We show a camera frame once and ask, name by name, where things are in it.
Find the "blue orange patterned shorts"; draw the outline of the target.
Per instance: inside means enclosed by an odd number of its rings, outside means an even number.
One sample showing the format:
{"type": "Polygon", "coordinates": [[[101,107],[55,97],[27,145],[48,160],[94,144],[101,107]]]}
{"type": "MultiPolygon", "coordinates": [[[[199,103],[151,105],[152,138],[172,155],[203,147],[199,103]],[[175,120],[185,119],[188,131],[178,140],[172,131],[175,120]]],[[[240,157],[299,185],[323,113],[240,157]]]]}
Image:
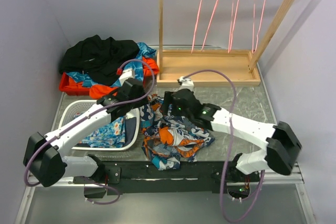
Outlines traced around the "blue orange patterned shorts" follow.
{"type": "Polygon", "coordinates": [[[149,103],[140,107],[140,129],[144,135],[142,149],[158,170],[179,169],[181,158],[196,161],[196,153],[215,141],[206,129],[191,123],[184,116],[161,113],[164,99],[156,94],[149,96],[149,103]]]}

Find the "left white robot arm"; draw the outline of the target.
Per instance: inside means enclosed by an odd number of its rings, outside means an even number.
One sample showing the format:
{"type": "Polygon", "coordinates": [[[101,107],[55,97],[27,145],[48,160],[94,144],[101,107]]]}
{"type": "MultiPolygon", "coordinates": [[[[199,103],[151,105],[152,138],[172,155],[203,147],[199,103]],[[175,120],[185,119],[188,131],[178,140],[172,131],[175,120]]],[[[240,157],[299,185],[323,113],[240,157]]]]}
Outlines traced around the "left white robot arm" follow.
{"type": "Polygon", "coordinates": [[[128,78],[121,87],[98,99],[81,116],[45,135],[38,132],[28,139],[23,164],[24,182],[32,173],[38,183],[50,187],[63,177],[85,177],[93,183],[106,176],[105,164],[94,155],[68,156],[69,151],[95,130],[125,116],[148,102],[141,81],[128,78]]]}

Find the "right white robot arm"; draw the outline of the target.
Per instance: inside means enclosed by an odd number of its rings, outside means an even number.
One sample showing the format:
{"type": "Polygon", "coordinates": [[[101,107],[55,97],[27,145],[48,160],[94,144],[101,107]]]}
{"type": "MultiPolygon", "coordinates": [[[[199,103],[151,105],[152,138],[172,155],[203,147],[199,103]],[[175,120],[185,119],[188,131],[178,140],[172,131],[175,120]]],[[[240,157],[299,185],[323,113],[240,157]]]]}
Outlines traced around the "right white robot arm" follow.
{"type": "Polygon", "coordinates": [[[256,171],[271,169],[289,176],[295,166],[302,145],[286,122],[262,123],[210,103],[200,103],[189,89],[164,94],[161,112],[183,116],[197,127],[214,132],[231,133],[259,147],[249,154],[238,154],[231,163],[230,176],[242,181],[256,171]]]}

